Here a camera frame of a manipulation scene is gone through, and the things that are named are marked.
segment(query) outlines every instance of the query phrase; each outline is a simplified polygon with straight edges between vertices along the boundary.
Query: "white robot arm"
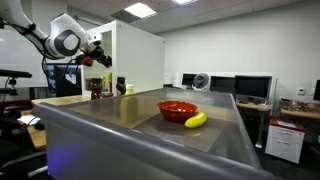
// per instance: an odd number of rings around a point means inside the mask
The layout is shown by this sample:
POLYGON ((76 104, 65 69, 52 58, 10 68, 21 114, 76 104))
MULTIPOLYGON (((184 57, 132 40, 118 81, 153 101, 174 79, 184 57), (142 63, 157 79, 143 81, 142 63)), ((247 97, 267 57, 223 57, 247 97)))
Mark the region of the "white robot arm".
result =
POLYGON ((92 59, 103 61, 101 58, 106 57, 99 47, 102 36, 90 36, 67 14, 61 14, 50 22, 50 36, 26 17, 20 0, 0 0, 0 23, 1 19, 29 39, 45 58, 62 59, 76 54, 78 49, 92 59))

